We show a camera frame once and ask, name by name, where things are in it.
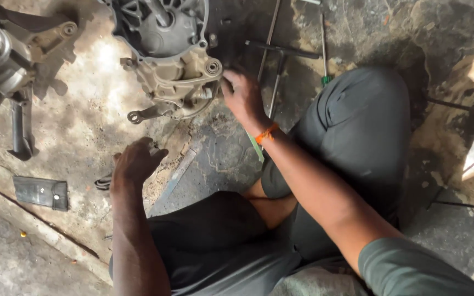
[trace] screwdriver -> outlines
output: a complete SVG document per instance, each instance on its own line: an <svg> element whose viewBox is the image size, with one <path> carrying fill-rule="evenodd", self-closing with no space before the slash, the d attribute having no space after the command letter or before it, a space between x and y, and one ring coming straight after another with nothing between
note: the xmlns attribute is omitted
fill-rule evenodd
<svg viewBox="0 0 474 296"><path fill-rule="evenodd" d="M325 50L325 16L322 13L321 17L321 42L323 43L323 68L325 70L325 75L321 78L321 86L325 87L329 82L332 81L332 76L329 75L329 70L326 65L326 50Z"/></svg>

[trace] orange thread bracelet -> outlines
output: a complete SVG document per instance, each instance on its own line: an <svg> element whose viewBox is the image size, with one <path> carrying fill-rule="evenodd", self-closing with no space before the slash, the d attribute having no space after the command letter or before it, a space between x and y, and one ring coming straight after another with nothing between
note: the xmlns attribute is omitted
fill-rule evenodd
<svg viewBox="0 0 474 296"><path fill-rule="evenodd" d="M255 137L255 141L257 142L257 144L260 145L264 138L269 138L273 140L272 132L277 130L278 128L279 128L279 125L276 122L274 122L273 125L270 126L264 133Z"/></svg>

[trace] sleeve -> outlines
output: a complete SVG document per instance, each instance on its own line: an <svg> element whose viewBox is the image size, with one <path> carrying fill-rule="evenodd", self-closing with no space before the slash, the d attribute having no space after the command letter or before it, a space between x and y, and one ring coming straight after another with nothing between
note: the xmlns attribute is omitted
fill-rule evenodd
<svg viewBox="0 0 474 296"><path fill-rule="evenodd" d="M361 277L377 296L474 295L474 281L418 244L383 238L361 250Z"/></svg>

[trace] grey trousers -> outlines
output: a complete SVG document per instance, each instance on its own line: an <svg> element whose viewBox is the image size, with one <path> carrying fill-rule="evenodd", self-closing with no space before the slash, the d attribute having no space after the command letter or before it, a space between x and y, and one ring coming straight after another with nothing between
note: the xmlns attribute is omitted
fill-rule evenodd
<svg viewBox="0 0 474 296"><path fill-rule="evenodd" d="M408 91L396 72L345 72L323 89L289 135L397 223L410 122ZM291 192L271 160L261 180L269 198ZM216 192L148 223L173 295L267 295L302 265L339 255L300 205L268 231L252 204L236 192Z"/></svg>

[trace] concrete floor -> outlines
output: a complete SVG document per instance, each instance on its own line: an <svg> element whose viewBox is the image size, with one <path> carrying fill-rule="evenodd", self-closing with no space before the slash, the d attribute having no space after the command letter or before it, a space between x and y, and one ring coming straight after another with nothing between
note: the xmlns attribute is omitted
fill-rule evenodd
<svg viewBox="0 0 474 296"><path fill-rule="evenodd" d="M260 176L261 163L246 133L221 101L198 117L168 118L131 125L126 114L143 109L136 78L119 66L128 48L111 37L109 12L95 0L0 0L12 10L49 15L70 12L79 20L78 39L43 67L36 83L34 134L39 154L26 163L11 158L10 110L0 109L0 192L15 198L13 175L67 180L69 212L22 205L56 231L91 250L103 262L111 254L111 203L93 181L110 172L111 155L149 135L171 150L153 182L144 189L146 212L158 215L201 200L217 190L242 191ZM245 39L265 40L275 0L211 1L210 32L219 36L212 52L256 73L262 52ZM447 201L474 204L474 178L463 182L462 167L474 137L474 116L434 98L474 104L467 73L474 59L474 0L325 0L329 67L332 75L357 66L396 69L411 98L411 152L408 190L400 211L402 230L474 278L474 212L429 201L441 192ZM232 19L221 25L221 19ZM282 0L272 44L320 50L317 9L300 0ZM277 56L269 54L262 81L266 108ZM276 121L289 130L320 90L322 62L288 58L279 90ZM157 200L188 145L200 147L175 191Z"/></svg>
<svg viewBox="0 0 474 296"><path fill-rule="evenodd" d="M0 295L112 295L112 287L0 217Z"/></svg>

